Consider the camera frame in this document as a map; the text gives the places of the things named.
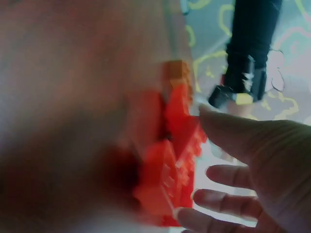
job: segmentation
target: fingernail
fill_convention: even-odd
[[[178,219],[178,213],[179,213],[179,211],[181,211],[182,209],[183,209],[183,207],[177,207],[177,208],[175,208],[175,209],[173,210],[173,218],[174,218],[175,220]]]
[[[196,191],[198,191],[198,190],[199,190],[199,189],[196,188],[196,189],[191,193],[191,195],[190,195],[191,200],[193,200],[194,193],[195,193]]]

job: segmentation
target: black object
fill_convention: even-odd
[[[251,89],[255,73],[255,61],[251,56],[237,57],[239,60],[236,64],[228,67],[223,85],[217,85],[208,98],[209,104],[215,108],[221,108],[229,100],[235,101],[238,93],[247,93],[253,96]]]

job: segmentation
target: yellow swirl pattern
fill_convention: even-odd
[[[195,35],[194,35],[194,31],[192,29],[192,27],[190,25],[186,25],[186,31],[189,34],[189,46],[193,47],[195,46]]]
[[[217,52],[214,52],[214,53],[211,53],[211,54],[207,54],[207,55],[204,55],[196,60],[194,60],[193,62],[193,72],[194,72],[194,77],[195,77],[195,89],[197,92],[201,92],[201,88],[200,88],[200,85],[198,83],[198,70],[199,70],[199,65],[208,60],[208,59],[211,59],[211,58],[217,58],[217,57],[223,57],[223,56],[226,56],[227,53],[226,51],[224,50],[221,50],[221,51],[217,51]]]
[[[283,110],[280,114],[276,115],[274,117],[274,120],[284,120],[287,118],[287,116],[289,115],[293,115],[297,112],[299,112],[299,107],[297,104],[297,101],[292,99],[292,98],[288,98],[288,97],[284,97],[283,94],[281,92],[278,93],[278,98],[284,102],[284,101],[289,101],[293,103],[293,106],[290,107],[289,109],[285,109]]]
[[[222,5],[219,11],[219,27],[228,35],[232,36],[232,32],[224,23],[224,15],[226,11],[234,11],[234,6],[231,4]]]
[[[295,0],[295,3],[301,13],[301,15],[303,16],[303,18],[305,19],[305,21],[309,24],[309,27],[311,27],[311,17],[309,16],[309,14],[307,13],[302,0]]]
[[[189,1],[189,8],[192,10],[200,10],[203,7],[209,5],[211,0],[198,0],[197,2]]]

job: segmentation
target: orange lego brick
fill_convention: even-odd
[[[154,143],[146,151],[134,197],[153,215],[171,215],[180,200],[175,163],[173,145],[168,140]]]
[[[190,115],[189,92],[185,84],[175,88],[165,109],[167,128],[172,134],[180,131],[183,121]]]
[[[187,62],[182,60],[169,61],[168,65],[170,79],[181,79],[190,74],[190,68]]]
[[[189,100],[192,101],[192,82],[190,77],[190,69],[186,62],[170,61],[169,65],[169,79],[173,89],[177,88],[180,84],[184,84],[188,87]]]

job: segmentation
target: red toy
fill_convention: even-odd
[[[167,128],[172,134],[178,134],[189,113],[190,101],[188,87],[180,84],[170,96],[165,110]]]
[[[184,64],[175,63],[172,67],[183,70]],[[156,142],[145,150],[140,184],[134,191],[145,210],[162,217],[164,227],[179,226],[172,218],[173,209],[192,207],[195,157],[201,154],[201,143],[207,140],[199,119],[190,116],[189,86],[180,82],[174,87],[164,114],[172,142]]]
[[[164,140],[150,146],[134,196],[153,215],[171,215],[180,193],[173,145]]]

